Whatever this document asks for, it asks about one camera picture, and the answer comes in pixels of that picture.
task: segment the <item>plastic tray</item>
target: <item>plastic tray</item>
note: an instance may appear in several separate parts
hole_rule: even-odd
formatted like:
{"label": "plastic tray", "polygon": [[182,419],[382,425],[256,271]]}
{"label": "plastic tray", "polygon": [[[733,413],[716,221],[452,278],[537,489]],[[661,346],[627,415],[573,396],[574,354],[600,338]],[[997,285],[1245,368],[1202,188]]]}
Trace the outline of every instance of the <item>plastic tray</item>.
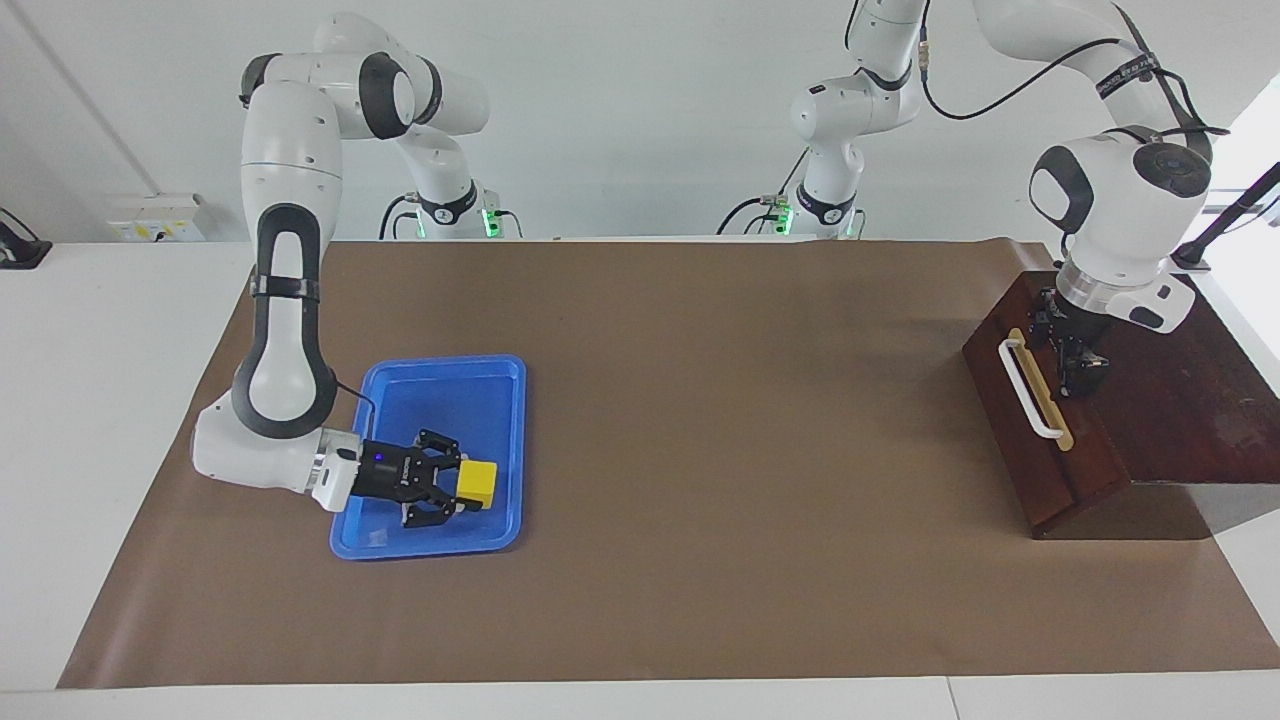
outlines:
{"label": "plastic tray", "polygon": [[[353,432],[411,445],[421,428],[458,441],[462,452],[498,464],[493,506],[460,512],[444,525],[404,529],[396,502],[352,497],[329,530],[329,547],[343,560],[384,560],[502,550],[520,534],[525,457],[525,363],[515,355],[388,360],[365,374]],[[440,473],[453,491],[457,470]]]}

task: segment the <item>black pole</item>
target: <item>black pole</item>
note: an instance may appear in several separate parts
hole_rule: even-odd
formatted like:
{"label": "black pole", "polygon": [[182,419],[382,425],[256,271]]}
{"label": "black pole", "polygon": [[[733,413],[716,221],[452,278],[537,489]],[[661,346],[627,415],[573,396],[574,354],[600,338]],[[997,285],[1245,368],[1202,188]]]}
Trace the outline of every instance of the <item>black pole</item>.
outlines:
{"label": "black pole", "polygon": [[1213,220],[1213,224],[1204,228],[1204,232],[1199,233],[1199,237],[1190,242],[1184,242],[1178,250],[1174,250],[1174,263],[1178,263],[1178,266],[1184,270],[1207,270],[1208,264],[1204,263],[1204,249],[1217,240],[1226,228],[1235,224],[1235,220],[1239,220],[1242,215],[1248,213],[1258,200],[1262,200],[1277,184],[1280,184],[1280,163],[1271,165],[1270,170],[1262,173],[1262,177],[1242,192],[1240,197],[1229,205],[1226,210],[1222,210],[1222,214]]}

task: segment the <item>yellow cube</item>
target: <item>yellow cube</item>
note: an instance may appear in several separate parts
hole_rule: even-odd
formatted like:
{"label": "yellow cube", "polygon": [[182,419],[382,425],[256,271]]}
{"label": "yellow cube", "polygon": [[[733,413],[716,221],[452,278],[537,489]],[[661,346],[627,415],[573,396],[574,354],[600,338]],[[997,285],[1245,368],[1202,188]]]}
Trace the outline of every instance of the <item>yellow cube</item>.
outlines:
{"label": "yellow cube", "polygon": [[493,491],[497,484],[497,462],[463,460],[458,468],[458,497],[479,502],[484,510],[493,505]]}

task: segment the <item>wall socket panel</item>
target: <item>wall socket panel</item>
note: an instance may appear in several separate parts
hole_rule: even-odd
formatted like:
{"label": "wall socket panel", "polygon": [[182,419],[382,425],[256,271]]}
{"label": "wall socket panel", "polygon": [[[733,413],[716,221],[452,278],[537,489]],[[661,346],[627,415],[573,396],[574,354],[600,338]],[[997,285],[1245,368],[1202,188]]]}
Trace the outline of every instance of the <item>wall socket panel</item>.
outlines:
{"label": "wall socket panel", "polygon": [[122,242],[204,242],[209,211],[195,195],[114,196],[106,224]]}

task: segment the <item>dark wooden box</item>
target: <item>dark wooden box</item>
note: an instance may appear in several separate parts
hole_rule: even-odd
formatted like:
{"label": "dark wooden box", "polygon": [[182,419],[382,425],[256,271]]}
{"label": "dark wooden box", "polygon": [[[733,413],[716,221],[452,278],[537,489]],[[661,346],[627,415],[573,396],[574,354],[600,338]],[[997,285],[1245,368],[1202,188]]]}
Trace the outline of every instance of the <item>dark wooden box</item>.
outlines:
{"label": "dark wooden box", "polygon": [[1057,397],[1053,350],[1036,350],[1074,446],[1037,436],[998,347],[1052,283],[1019,275],[964,346],[1033,537],[1198,539],[1280,509],[1280,400],[1198,292],[1167,336],[1116,322],[1088,397]]}

